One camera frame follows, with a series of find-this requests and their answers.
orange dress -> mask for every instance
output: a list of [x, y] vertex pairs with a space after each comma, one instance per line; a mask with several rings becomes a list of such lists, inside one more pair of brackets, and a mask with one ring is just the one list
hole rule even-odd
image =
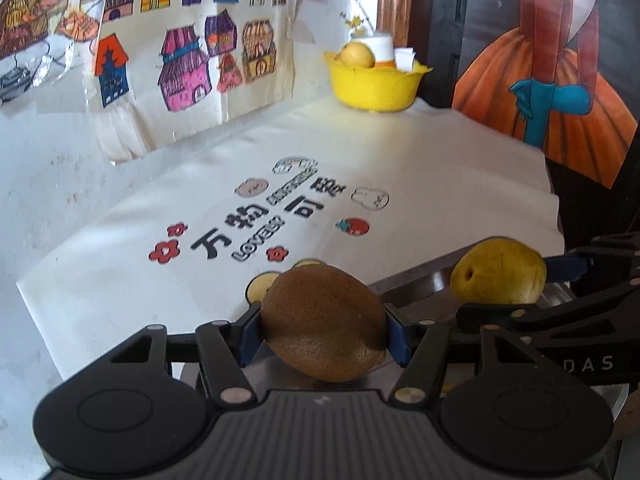
[[576, 34], [577, 52], [566, 47], [574, 0], [520, 0], [520, 27], [489, 45], [456, 85], [452, 107], [479, 123], [523, 140], [526, 122], [511, 86], [535, 78], [556, 86], [583, 86], [586, 115], [552, 110], [546, 156], [611, 188], [625, 160], [638, 121], [597, 70], [598, 9]]

red flower print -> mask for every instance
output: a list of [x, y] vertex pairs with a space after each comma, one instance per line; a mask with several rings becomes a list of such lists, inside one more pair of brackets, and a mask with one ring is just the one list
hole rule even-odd
[[281, 262], [287, 257], [289, 251], [287, 251], [283, 246], [272, 247], [271, 249], [267, 249], [267, 260], [270, 262]]
[[178, 240], [169, 240], [168, 242], [159, 242], [152, 253], [149, 253], [151, 261], [157, 260], [159, 264], [167, 264], [169, 260], [180, 254], [178, 249]]
[[167, 236], [182, 236], [188, 228], [189, 228], [188, 225], [185, 225], [182, 222], [180, 222], [179, 224], [176, 224], [176, 225], [170, 225], [166, 229], [166, 234]]

orange skirt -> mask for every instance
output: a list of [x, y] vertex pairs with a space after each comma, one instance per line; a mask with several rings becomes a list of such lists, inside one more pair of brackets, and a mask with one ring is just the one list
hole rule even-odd
[[[558, 60], [556, 84], [577, 84], [578, 55], [566, 48]], [[531, 78], [533, 44], [513, 29], [489, 45], [458, 81], [453, 108], [501, 133], [522, 140], [525, 122], [509, 88]], [[611, 188], [636, 133], [638, 121], [611, 85], [598, 74], [591, 112], [584, 116], [552, 111], [544, 152]]]

yellow basket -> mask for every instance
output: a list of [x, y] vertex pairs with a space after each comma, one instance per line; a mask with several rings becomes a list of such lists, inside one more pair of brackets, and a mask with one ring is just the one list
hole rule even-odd
[[415, 101], [420, 80], [433, 70], [417, 61], [412, 72], [388, 66], [348, 67], [336, 61], [336, 56], [333, 52], [324, 53], [335, 96], [347, 106], [373, 112], [406, 110]]

screw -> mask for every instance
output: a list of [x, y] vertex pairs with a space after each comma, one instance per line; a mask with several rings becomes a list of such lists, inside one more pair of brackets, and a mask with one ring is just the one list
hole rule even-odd
[[246, 388], [227, 388], [220, 392], [220, 399], [227, 404], [244, 404], [251, 400], [252, 394]]
[[417, 404], [421, 402], [427, 394], [424, 393], [420, 388], [412, 388], [410, 386], [405, 388], [400, 388], [396, 390], [394, 393], [394, 397], [396, 400], [402, 402], [403, 404]]

